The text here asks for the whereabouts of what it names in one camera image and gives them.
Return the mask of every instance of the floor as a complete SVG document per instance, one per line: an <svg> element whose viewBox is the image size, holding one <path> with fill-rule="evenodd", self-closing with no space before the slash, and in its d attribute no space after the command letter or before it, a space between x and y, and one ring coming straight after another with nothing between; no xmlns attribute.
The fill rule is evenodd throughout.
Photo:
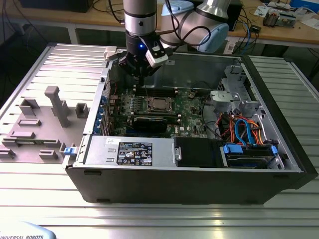
<svg viewBox="0 0 319 239"><path fill-rule="evenodd" d="M25 35L21 36L16 33L10 40L7 40L6 44L0 46L1 105L11 95L16 85L23 79L24 75L46 47L46 42L32 26L25 26L25 28ZM65 28L36 26L36 29L49 42L70 43L68 32ZM80 44L125 46L125 34L123 32L111 32L111 40L109 42L107 41L108 38L105 31L79 29L78 34ZM216 53L222 54L225 45L226 42ZM260 55L263 48L263 44L257 44L256 47L247 50L245 55ZM270 55L275 54L278 51L277 48L276 46L272 47L268 53ZM284 57L292 59L307 77L318 60L306 48L297 47L289 47ZM312 79L312 83L319 89L319 74Z"/></svg>

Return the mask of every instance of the wooden table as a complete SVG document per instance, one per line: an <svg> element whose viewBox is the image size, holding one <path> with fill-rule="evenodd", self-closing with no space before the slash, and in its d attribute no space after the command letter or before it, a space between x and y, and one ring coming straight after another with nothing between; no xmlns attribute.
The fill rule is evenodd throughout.
<svg viewBox="0 0 319 239"><path fill-rule="evenodd" d="M21 8L18 0L16 4L23 14L35 25L60 26L68 29L72 44L78 44L77 28L107 30L107 31L125 31L124 25L120 25L110 13L99 12L90 8L86 13L45 10L33 8ZM123 0L112 0L113 4L122 3ZM258 43L312 47L319 48L319 31L306 26L300 22L296 23L295 28L286 27L265 27L262 24L262 17L254 16L254 7L262 5L259 0L243 0L244 8L247 16L254 25L260 26L261 32L257 40ZM101 10L106 10L106 0L101 0L96 4L96 7ZM114 10L122 8L122 5L115 5ZM161 13L162 5L158 5L158 13ZM11 22L18 24L26 24L26 20L17 11L12 0L7 0L6 11ZM158 29L160 29L161 16L158 14ZM244 31L240 23L237 24L234 32L229 32L226 49L231 48L236 42L241 41L245 37Z"/></svg>
<svg viewBox="0 0 319 239"><path fill-rule="evenodd" d="M261 27L261 31L257 42L263 44L285 45L296 47L319 48L319 30L297 22L294 28L289 27L266 27L263 25L263 17L253 15L258 6L262 3L259 0L242 0L247 17L252 21L253 25ZM241 23L236 25L233 32L228 33L228 44L225 48L231 48L239 40L245 37L246 32Z"/></svg>

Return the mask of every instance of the open computer chassis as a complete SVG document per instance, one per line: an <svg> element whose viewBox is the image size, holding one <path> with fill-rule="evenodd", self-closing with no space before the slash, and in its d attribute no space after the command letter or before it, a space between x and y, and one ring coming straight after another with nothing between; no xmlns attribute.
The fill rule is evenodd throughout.
<svg viewBox="0 0 319 239"><path fill-rule="evenodd" d="M76 161L88 202L262 204L317 172L249 57L174 54L145 86L107 62Z"/></svg>

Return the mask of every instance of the circuit board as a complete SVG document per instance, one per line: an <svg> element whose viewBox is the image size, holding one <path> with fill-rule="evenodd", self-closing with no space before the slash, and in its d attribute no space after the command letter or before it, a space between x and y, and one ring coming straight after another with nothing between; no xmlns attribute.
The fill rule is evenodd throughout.
<svg viewBox="0 0 319 239"><path fill-rule="evenodd" d="M137 96L126 89L111 96L109 120L113 122L110 135L134 137L207 137L201 118L202 97L191 90L178 90L174 97ZM140 132L132 121L136 118L152 118L167 122L164 132Z"/></svg>

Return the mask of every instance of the motherboard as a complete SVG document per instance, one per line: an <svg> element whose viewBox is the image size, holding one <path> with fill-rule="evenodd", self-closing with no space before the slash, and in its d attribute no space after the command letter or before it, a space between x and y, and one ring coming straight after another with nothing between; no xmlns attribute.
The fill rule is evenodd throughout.
<svg viewBox="0 0 319 239"><path fill-rule="evenodd" d="M105 123L109 122L109 132L102 134L206 138L202 104L203 96L194 89L125 89L110 96L104 115Z"/></svg>

